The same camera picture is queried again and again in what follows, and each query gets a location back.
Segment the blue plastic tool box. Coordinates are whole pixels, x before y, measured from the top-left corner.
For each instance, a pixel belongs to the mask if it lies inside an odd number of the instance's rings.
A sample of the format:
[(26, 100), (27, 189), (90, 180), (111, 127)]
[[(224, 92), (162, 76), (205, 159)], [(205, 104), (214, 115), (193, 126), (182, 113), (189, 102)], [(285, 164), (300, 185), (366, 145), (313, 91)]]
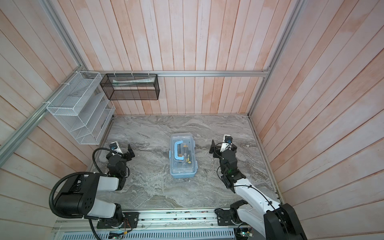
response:
[[(183, 145), (187, 144), (191, 153), (192, 163), (188, 164), (183, 156)], [(170, 174), (175, 179), (193, 178), (198, 170), (195, 154), (195, 140), (191, 133), (172, 134), (170, 141)]]

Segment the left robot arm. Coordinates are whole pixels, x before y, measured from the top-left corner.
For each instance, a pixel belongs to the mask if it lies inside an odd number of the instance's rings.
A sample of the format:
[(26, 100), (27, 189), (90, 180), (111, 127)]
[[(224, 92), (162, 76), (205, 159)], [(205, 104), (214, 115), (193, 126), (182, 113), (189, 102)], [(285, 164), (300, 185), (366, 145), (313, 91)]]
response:
[(96, 172), (72, 173), (54, 185), (49, 196), (53, 214), (64, 219), (98, 220), (99, 229), (118, 229), (128, 222), (120, 204), (99, 200), (97, 193), (123, 189), (130, 175), (127, 162), (135, 153), (130, 146), (122, 152), (118, 142), (112, 142), (106, 151), (107, 173), (95, 165)]

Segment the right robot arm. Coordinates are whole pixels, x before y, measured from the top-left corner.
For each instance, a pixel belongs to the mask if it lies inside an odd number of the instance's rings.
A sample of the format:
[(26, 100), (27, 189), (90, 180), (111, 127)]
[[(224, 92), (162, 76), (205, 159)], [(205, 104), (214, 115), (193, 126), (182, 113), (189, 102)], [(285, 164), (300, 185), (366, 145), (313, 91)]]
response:
[(306, 240), (295, 209), (289, 204), (274, 201), (257, 189), (239, 170), (236, 152), (237, 146), (229, 135), (224, 136), (222, 143), (212, 141), (209, 151), (219, 159), (220, 180), (227, 189), (242, 198), (231, 204), (227, 211), (231, 221), (251, 226), (267, 240)]

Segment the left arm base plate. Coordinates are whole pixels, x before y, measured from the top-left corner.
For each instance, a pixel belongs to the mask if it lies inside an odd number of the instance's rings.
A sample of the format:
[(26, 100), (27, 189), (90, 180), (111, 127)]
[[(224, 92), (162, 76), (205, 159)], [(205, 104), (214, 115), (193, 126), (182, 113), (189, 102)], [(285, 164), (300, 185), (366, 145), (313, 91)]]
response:
[(100, 219), (97, 223), (97, 229), (120, 229), (120, 228), (137, 228), (139, 221), (139, 212), (122, 212), (115, 214), (110, 219)]

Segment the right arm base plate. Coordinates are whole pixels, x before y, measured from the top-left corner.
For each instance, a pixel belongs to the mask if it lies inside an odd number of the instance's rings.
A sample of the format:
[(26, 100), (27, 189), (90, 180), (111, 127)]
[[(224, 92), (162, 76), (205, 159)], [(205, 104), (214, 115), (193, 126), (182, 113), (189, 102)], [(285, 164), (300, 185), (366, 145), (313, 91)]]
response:
[(214, 213), (217, 216), (219, 226), (240, 226), (247, 225), (246, 222), (240, 220), (235, 210), (224, 210), (221, 208), (215, 209)]

